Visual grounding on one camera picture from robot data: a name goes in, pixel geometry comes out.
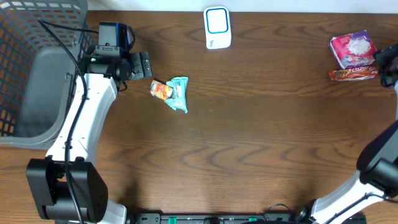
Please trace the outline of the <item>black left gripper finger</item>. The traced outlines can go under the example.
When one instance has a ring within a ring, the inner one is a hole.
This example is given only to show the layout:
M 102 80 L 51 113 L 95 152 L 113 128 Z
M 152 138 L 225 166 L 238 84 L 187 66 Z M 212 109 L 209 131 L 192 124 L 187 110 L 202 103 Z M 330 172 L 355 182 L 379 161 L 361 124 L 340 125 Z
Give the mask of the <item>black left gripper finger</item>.
M 138 80 L 144 77 L 144 72 L 142 68 L 141 56 L 139 53 L 130 54 L 132 72 L 129 77 L 130 80 Z
M 141 65 L 142 65 L 142 72 L 144 74 L 144 77 L 151 77 L 152 76 L 152 67 L 150 64 L 150 58 L 149 58 L 149 53 L 146 51 L 143 51 L 140 53 L 141 56 Z

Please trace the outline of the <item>orange tissue pack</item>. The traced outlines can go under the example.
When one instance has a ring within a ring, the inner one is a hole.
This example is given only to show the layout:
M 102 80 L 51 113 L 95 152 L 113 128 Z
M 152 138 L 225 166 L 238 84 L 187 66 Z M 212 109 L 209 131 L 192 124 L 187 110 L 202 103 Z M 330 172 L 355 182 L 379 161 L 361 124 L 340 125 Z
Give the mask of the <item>orange tissue pack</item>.
M 153 80 L 150 85 L 150 93 L 152 96 L 161 100 L 167 100 L 173 95 L 173 88 L 157 80 Z

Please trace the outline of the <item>dark red snack packet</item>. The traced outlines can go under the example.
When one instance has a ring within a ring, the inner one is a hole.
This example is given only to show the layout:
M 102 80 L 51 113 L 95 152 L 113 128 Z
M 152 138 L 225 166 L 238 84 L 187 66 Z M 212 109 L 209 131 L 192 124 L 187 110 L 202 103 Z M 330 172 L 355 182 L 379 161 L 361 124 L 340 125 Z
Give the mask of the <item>dark red snack packet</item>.
M 378 70 L 373 66 L 363 66 L 344 70 L 332 70 L 328 72 L 328 75 L 334 81 L 367 80 L 376 77 Z

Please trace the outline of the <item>red purple snack package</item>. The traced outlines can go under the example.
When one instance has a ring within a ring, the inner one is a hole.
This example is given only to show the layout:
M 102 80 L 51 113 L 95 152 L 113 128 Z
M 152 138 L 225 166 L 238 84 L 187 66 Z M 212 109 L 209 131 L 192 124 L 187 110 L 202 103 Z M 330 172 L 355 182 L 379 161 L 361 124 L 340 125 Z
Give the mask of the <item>red purple snack package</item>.
M 367 30 L 333 37 L 329 48 L 343 70 L 371 65 L 377 50 Z

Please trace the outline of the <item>teal snack packet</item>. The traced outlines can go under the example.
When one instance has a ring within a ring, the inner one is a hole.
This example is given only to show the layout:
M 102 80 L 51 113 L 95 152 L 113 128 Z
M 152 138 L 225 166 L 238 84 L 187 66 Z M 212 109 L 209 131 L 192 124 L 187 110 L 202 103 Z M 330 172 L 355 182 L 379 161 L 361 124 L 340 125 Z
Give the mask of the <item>teal snack packet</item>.
M 173 110 L 182 110 L 188 113 L 186 98 L 188 81 L 188 77 L 175 77 L 166 82 L 166 84 L 173 89 L 173 93 L 170 98 L 165 100 L 165 103 Z

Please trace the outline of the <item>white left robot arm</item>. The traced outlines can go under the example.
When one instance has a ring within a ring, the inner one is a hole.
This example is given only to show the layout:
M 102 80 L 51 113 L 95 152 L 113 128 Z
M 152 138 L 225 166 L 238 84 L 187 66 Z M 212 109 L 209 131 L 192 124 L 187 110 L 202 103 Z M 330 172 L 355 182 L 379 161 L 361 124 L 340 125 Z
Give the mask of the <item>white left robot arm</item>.
M 95 167 L 98 140 L 119 86 L 151 77 L 149 53 L 122 53 L 98 45 L 82 57 L 82 80 L 65 122 L 43 159 L 31 159 L 26 177 L 39 216 L 64 223 L 129 223 L 126 206 L 109 199 Z

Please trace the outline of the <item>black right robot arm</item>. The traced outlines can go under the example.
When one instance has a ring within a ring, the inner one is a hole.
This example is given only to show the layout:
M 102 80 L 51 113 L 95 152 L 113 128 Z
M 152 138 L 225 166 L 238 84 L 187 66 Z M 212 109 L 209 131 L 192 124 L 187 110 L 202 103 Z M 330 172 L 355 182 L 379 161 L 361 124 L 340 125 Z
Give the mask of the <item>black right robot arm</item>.
M 359 155 L 356 171 L 345 183 L 307 210 L 306 223 L 343 223 L 378 203 L 397 203 L 397 121 Z

